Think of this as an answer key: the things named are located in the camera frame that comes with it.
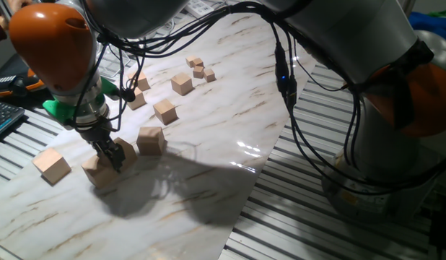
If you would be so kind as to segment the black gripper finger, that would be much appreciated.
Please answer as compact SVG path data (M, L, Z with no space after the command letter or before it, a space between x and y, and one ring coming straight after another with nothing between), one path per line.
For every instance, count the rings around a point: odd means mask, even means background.
M103 139L93 142L92 147L96 150L102 163L110 163L115 171L121 171L126 159L122 146L116 144L112 139Z

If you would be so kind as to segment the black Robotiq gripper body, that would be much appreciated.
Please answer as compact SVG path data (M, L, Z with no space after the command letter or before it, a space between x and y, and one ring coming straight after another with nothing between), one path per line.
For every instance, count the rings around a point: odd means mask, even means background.
M82 129L79 131L79 134L89 144L95 142L106 142L107 140L111 140L111 129L112 123L106 121L99 125L91 126L88 129Z

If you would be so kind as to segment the person's bare hand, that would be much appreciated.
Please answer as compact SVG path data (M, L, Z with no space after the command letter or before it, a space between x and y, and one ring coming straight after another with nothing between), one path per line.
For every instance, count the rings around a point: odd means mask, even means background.
M15 13L32 4L32 0L7 0L10 9Z

